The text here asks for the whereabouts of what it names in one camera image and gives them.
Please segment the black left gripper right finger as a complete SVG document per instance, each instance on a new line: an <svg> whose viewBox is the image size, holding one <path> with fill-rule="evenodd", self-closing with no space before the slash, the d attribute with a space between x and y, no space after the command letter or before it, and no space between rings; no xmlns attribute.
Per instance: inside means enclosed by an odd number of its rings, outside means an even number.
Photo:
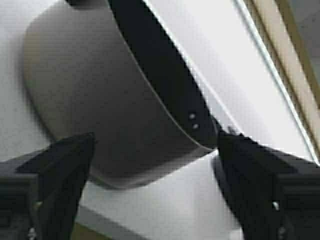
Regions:
<svg viewBox="0 0 320 240"><path fill-rule="evenodd" d="M224 130L217 149L216 180L243 239L319 239L318 164Z"/></svg>

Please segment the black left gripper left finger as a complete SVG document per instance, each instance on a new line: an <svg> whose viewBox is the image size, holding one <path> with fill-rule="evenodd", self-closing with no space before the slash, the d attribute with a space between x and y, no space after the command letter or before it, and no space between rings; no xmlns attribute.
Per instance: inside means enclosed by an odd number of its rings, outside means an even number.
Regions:
<svg viewBox="0 0 320 240"><path fill-rule="evenodd" d="M95 148L88 132L2 161L1 239L70 239Z"/></svg>

